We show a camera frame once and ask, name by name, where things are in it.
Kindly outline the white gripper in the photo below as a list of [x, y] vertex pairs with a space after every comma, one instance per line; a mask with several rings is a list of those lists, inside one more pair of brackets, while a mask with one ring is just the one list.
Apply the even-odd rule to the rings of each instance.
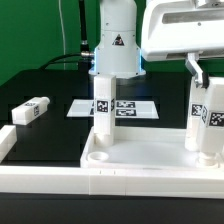
[[224, 0], [147, 0], [141, 51], [146, 61], [186, 57], [196, 87], [207, 88], [198, 60], [224, 57]]

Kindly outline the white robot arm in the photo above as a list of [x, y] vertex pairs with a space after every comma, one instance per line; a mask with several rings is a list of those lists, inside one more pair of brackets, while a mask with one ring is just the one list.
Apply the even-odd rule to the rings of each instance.
[[100, 0], [100, 42], [92, 75], [143, 75], [141, 61], [184, 60], [198, 87], [209, 85], [201, 58], [224, 57], [224, 0], [146, 0], [136, 43], [134, 0]]

